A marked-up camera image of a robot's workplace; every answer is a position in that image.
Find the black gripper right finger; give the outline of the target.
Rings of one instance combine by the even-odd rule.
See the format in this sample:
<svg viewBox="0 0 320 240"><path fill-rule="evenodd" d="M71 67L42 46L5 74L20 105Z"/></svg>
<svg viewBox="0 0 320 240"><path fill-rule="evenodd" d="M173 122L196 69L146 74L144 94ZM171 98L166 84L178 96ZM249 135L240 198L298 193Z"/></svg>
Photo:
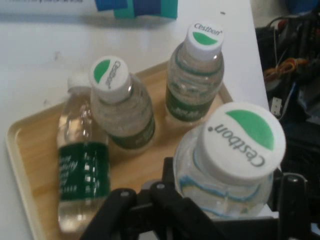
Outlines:
<svg viewBox="0 0 320 240"><path fill-rule="evenodd" d="M310 237L307 191L307 180L301 174L274 171L268 206L278 212L279 240L307 240Z"/></svg>

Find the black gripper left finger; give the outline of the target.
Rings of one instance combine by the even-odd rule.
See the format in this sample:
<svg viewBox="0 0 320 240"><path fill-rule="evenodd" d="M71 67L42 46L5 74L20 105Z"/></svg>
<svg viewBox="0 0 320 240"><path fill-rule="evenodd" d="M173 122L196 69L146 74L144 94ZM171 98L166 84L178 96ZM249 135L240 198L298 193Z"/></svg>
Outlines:
<svg viewBox="0 0 320 240"><path fill-rule="evenodd" d="M174 187L173 158L166 157L162 178L139 193L113 190L82 234L84 240L137 240L152 231L158 240L223 240L225 235Z"/></svg>

